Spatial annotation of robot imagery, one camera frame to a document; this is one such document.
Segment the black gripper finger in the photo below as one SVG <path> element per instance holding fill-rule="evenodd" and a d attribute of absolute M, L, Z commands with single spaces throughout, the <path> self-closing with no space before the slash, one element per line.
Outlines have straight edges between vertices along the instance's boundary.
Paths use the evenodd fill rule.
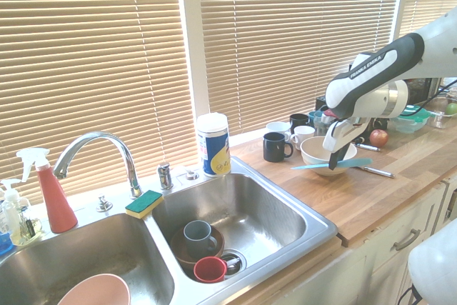
<path fill-rule="evenodd" d="M 334 170 L 337 166 L 337 163 L 344 159 L 347 150 L 348 150 L 348 145 L 346 144 L 345 146 L 341 147 L 338 151 L 331 154 L 329 163 L 328 163 L 328 167 L 330 170 Z"/>

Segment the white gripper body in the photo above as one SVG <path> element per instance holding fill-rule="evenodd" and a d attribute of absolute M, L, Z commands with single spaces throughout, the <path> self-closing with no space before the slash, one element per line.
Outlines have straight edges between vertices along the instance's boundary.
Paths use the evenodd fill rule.
<path fill-rule="evenodd" d="M 366 117 L 349 117 L 332 123 L 323 140 L 323 148 L 337 152 L 355 138 L 362 135 L 368 126 Z"/>

